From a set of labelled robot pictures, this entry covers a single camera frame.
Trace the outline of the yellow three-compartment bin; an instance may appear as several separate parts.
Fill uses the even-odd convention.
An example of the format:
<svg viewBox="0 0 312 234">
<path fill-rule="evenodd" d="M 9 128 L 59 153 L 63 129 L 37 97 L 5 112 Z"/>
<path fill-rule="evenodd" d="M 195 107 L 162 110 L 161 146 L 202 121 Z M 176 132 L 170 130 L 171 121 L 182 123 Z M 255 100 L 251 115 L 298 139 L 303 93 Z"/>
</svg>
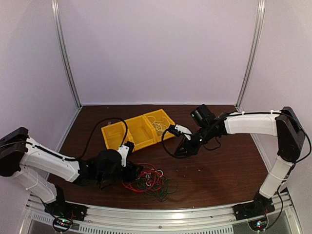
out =
<svg viewBox="0 0 312 234">
<path fill-rule="evenodd" d="M 128 128 L 123 122 L 117 122 L 101 128 L 107 149 L 117 150 L 121 141 L 133 142 L 134 150 L 152 146 L 161 142 L 163 132 L 175 122 L 163 110 L 155 110 L 143 115 L 125 120 Z"/>
</svg>

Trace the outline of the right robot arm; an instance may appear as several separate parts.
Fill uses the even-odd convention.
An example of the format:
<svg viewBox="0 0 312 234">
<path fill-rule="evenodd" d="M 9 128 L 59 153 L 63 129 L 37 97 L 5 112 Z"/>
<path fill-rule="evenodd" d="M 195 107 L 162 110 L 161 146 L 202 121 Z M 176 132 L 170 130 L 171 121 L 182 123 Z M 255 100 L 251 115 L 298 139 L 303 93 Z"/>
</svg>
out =
<svg viewBox="0 0 312 234">
<path fill-rule="evenodd" d="M 293 109 L 286 106 L 277 111 L 230 112 L 215 116 L 206 105 L 201 105 L 191 112 L 191 117 L 199 127 L 195 132 L 179 124 L 169 127 L 170 133 L 183 137 L 173 154 L 175 158 L 194 156 L 211 139 L 227 135 L 276 138 L 276 159 L 250 204 L 252 214 L 262 214 L 300 161 L 303 144 L 309 139 Z"/>
</svg>

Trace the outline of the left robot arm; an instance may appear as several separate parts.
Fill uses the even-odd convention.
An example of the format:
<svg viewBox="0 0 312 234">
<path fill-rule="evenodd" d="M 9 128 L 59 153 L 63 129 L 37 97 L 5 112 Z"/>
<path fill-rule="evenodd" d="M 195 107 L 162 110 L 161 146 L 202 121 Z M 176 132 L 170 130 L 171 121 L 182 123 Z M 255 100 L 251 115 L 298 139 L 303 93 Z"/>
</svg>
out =
<svg viewBox="0 0 312 234">
<path fill-rule="evenodd" d="M 48 182 L 35 169 L 78 186 L 103 189 L 119 179 L 124 182 L 137 179 L 143 167 L 128 161 L 133 149 L 134 144 L 128 141 L 117 150 L 104 150 L 84 160 L 42 146 L 28 135 L 28 129 L 20 127 L 0 140 L 0 175 L 14 178 L 59 216 L 66 216 L 70 205 L 65 202 L 62 188 Z"/>
</svg>

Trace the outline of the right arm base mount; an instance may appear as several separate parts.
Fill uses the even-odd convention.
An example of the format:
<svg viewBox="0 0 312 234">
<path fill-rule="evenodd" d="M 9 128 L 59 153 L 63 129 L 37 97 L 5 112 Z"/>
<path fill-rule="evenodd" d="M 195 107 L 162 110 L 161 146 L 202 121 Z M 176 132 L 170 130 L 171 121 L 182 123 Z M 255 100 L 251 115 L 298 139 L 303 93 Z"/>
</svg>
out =
<svg viewBox="0 0 312 234">
<path fill-rule="evenodd" d="M 268 227 L 267 215 L 275 211 L 271 201 L 263 205 L 259 201 L 240 203 L 233 206 L 236 221 L 246 220 L 252 231 L 262 232 Z"/>
</svg>

